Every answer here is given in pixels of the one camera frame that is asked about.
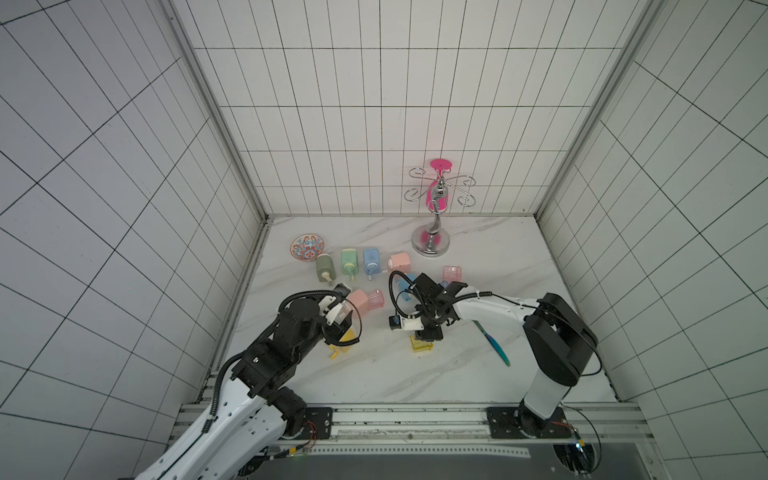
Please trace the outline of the clear yellow tray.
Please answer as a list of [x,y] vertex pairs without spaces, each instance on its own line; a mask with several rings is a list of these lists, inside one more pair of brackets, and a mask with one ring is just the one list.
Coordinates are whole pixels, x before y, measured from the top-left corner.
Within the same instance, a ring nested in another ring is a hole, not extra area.
[[420,340],[416,336],[410,337],[410,344],[412,351],[416,353],[431,351],[434,347],[432,342]]

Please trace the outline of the light green pencil sharpener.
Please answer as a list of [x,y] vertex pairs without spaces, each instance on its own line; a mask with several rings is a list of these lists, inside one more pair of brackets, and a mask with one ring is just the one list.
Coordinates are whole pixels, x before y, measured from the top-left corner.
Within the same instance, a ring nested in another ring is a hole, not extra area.
[[358,273],[358,252],[355,248],[345,248],[341,251],[341,269],[343,274],[354,281]]

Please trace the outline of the yellow pencil sharpener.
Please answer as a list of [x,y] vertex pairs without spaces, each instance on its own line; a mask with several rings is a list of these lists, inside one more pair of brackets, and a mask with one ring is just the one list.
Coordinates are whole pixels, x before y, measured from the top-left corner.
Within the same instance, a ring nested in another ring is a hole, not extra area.
[[340,354],[346,353],[351,349],[350,346],[339,347],[336,345],[329,345],[328,348],[331,350],[331,355],[330,355],[331,360],[336,359]]

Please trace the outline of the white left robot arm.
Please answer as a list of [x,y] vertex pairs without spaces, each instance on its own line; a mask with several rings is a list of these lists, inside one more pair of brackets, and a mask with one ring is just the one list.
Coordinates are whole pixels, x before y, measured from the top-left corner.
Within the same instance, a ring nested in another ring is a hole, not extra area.
[[297,366],[319,343],[337,347],[358,308],[342,283],[292,294],[275,319],[217,373],[208,409],[151,466],[142,479],[232,479],[284,436],[299,435],[306,402],[287,387]]

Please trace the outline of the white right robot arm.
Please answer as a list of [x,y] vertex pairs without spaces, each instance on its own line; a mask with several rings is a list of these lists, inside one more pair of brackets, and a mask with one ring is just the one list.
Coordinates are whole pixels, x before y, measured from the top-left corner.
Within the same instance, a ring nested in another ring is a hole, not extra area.
[[518,325],[538,365],[538,372],[520,403],[518,417],[540,422],[553,418],[556,409],[575,387],[591,359],[597,359],[598,340],[570,305],[559,295],[521,300],[492,291],[470,291],[463,282],[443,287],[428,275],[406,279],[404,292],[415,298],[411,313],[399,312],[393,329],[413,331],[424,342],[444,338],[443,329],[458,321],[481,326]]

